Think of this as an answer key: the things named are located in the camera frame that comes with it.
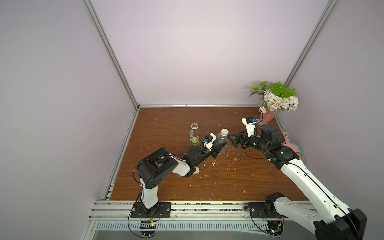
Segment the blue label clear bottle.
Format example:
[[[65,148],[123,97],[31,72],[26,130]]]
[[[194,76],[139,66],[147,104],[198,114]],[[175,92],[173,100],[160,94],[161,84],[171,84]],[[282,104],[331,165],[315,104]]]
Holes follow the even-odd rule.
[[[222,136],[221,132],[220,132],[216,136],[215,143],[220,144],[220,143],[223,143],[223,142],[227,142],[227,146],[228,146],[229,139],[228,139],[228,136]]]

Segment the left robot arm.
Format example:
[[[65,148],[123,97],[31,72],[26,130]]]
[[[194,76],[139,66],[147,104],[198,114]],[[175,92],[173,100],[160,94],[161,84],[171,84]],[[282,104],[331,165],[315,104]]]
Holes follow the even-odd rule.
[[[162,147],[142,159],[136,170],[142,188],[141,205],[146,210],[153,209],[159,203],[158,186],[171,173],[188,178],[200,172],[198,165],[209,157],[216,158],[226,143],[214,145],[207,143],[203,148],[194,146],[180,159]]]

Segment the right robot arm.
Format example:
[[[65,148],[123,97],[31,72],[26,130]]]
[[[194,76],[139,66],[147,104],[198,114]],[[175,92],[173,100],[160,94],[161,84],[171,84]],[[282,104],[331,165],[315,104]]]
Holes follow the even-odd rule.
[[[316,236],[318,240],[361,240],[367,217],[360,209],[351,209],[331,193],[305,166],[299,156],[283,145],[280,131],[273,125],[263,125],[258,133],[253,124],[247,130],[228,139],[235,148],[254,148],[287,176],[315,207],[311,211],[283,194],[265,198],[268,214],[285,216]]]

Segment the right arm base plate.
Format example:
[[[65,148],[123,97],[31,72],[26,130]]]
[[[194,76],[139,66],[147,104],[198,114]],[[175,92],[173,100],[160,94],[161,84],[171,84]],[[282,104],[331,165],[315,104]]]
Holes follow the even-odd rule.
[[[250,212],[252,218],[287,218],[286,216],[279,214],[273,204],[266,202],[251,202],[244,206],[244,210]]]

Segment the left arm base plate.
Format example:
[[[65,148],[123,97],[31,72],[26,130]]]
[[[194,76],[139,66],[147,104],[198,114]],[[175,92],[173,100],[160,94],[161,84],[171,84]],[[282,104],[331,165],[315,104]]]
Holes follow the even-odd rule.
[[[171,209],[171,202],[158,202],[149,209],[147,209],[142,202],[137,202],[133,204],[130,217],[133,219],[170,218]]]

